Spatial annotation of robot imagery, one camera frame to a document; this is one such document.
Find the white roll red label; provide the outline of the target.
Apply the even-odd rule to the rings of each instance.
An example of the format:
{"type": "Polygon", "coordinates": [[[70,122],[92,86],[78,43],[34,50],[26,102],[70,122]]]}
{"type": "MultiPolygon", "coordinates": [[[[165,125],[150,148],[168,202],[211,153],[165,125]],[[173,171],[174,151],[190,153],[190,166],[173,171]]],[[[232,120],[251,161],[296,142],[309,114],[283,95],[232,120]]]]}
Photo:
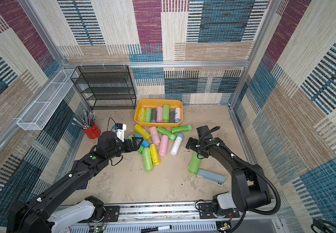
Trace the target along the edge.
{"type": "Polygon", "coordinates": [[[177,107],[175,109],[175,123],[179,123],[181,121],[181,108],[177,107]]]}

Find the small dark grey roll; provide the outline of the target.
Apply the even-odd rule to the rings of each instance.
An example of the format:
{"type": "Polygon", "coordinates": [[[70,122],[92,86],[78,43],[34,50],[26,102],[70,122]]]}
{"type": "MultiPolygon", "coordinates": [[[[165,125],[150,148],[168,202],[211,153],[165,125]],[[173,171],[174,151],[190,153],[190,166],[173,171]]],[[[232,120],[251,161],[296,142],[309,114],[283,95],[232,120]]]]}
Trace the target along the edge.
{"type": "Polygon", "coordinates": [[[153,108],[151,110],[151,118],[150,118],[151,123],[156,123],[156,116],[157,116],[157,109],[153,108]]]}

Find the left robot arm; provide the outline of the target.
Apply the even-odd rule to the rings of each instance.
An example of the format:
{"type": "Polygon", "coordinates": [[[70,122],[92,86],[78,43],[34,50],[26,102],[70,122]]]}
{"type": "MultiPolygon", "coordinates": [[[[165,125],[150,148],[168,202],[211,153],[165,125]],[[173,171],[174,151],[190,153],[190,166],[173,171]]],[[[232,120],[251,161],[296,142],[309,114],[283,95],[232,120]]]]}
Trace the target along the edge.
{"type": "Polygon", "coordinates": [[[139,150],[143,139],[121,140],[115,132],[103,132],[97,145],[90,149],[78,164],[58,182],[26,203],[17,201],[8,213],[8,233],[50,233],[55,226],[51,214],[85,182],[100,173],[115,157],[139,150]]]}

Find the plain light green roll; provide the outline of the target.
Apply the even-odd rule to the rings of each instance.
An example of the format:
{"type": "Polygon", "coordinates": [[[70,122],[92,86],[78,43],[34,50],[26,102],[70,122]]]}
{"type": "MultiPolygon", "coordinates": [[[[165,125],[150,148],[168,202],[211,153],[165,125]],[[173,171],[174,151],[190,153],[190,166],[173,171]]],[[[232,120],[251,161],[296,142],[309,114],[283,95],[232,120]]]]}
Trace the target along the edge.
{"type": "Polygon", "coordinates": [[[163,117],[162,117],[164,122],[169,122],[170,120],[170,105],[165,104],[163,105],[163,117]]]}

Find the grey trash bag roll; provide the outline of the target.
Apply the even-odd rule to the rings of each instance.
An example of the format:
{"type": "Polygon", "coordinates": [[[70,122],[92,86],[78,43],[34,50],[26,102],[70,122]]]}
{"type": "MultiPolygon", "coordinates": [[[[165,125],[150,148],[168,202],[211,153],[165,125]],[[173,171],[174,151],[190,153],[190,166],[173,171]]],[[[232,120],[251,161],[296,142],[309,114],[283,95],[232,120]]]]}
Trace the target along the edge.
{"type": "Polygon", "coordinates": [[[169,123],[175,123],[175,109],[169,111],[169,123]]]}

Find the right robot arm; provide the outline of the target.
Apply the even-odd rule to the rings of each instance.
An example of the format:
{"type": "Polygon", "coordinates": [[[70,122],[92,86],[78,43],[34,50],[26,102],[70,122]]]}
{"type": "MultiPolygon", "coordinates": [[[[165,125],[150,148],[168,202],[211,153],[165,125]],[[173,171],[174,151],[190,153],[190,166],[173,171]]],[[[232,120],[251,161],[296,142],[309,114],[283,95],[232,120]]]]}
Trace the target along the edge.
{"type": "Polygon", "coordinates": [[[198,139],[189,138],[186,148],[197,153],[202,159],[213,157],[231,175],[231,197],[235,208],[240,212],[251,211],[261,215],[274,215],[281,207],[277,188],[264,175],[261,166],[242,160],[212,133],[219,130],[216,126],[198,127],[198,139]]]}

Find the fat green roll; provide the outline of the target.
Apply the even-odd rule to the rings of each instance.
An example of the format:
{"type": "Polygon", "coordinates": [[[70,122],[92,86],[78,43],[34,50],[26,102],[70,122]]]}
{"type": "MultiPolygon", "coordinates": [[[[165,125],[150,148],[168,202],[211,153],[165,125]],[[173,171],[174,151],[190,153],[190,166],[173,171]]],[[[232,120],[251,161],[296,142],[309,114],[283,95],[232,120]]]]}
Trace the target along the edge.
{"type": "Polygon", "coordinates": [[[192,158],[191,158],[190,163],[188,165],[189,173],[191,173],[193,175],[197,175],[198,170],[199,170],[200,165],[201,165],[202,159],[203,159],[203,157],[201,155],[198,155],[196,152],[192,153],[192,158]]]}

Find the large light green roll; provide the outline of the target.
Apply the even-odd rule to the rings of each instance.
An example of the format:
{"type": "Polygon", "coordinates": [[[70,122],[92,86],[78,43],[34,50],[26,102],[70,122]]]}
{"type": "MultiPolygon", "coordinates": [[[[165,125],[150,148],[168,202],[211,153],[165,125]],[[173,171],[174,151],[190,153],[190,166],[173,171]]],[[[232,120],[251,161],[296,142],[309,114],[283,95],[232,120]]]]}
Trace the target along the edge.
{"type": "Polygon", "coordinates": [[[152,113],[151,108],[146,108],[145,109],[144,122],[150,122],[151,121],[151,113],[152,113]]]}

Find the yellow trash bag roll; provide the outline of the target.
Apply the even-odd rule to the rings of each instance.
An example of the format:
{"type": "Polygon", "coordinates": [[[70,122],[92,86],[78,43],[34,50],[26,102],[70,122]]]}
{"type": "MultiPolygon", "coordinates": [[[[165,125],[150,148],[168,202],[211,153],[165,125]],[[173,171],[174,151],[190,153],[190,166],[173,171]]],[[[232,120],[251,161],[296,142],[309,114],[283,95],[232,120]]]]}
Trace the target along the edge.
{"type": "Polygon", "coordinates": [[[144,122],[145,121],[145,112],[146,109],[141,107],[139,108],[138,115],[137,115],[137,121],[138,122],[144,122]]]}

